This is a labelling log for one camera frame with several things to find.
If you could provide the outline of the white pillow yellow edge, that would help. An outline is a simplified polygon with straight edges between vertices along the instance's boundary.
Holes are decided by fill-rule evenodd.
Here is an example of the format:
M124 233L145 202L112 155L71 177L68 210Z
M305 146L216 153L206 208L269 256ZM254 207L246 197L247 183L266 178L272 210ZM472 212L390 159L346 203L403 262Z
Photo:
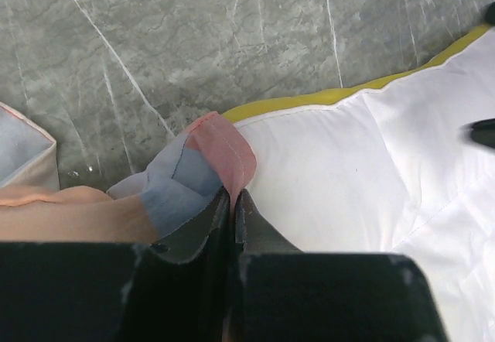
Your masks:
M226 113L253 150L248 192L303 251L394 252L425 272L452 341L494 339L494 31L416 69Z

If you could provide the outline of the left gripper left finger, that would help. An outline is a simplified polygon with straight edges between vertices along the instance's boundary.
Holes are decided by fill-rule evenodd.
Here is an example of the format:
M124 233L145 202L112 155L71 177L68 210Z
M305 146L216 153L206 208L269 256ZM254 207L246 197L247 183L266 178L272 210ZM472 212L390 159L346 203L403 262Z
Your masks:
M1 245L3 341L219 341L230 198L152 245Z

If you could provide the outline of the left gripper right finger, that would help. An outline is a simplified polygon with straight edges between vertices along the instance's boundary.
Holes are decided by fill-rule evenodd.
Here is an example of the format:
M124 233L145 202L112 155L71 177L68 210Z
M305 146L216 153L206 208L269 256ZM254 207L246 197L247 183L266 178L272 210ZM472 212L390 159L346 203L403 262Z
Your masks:
M427 278L391 253L305 253L259 213L235 208L234 341L445 341Z

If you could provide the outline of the plaid orange blue pillowcase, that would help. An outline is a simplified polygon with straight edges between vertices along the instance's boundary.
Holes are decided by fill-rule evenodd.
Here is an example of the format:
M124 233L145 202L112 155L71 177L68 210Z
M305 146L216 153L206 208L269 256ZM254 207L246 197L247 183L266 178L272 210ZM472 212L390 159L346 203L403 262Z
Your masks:
M234 125L210 112L177 135L143 172L109 190L64 189L56 140L2 106L1 238L150 244L199 214L220 189L235 202L256 164Z

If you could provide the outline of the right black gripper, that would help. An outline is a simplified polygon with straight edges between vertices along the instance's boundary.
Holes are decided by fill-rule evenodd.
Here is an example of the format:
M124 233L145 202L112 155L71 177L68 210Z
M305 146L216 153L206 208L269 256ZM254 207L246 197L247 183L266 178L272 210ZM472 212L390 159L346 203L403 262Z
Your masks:
M490 3L484 11L483 22L489 27L494 27L494 4ZM474 142L478 145L493 149L495 145L495 119L489 118L481 121L475 121L468 124L462 131L465 140Z

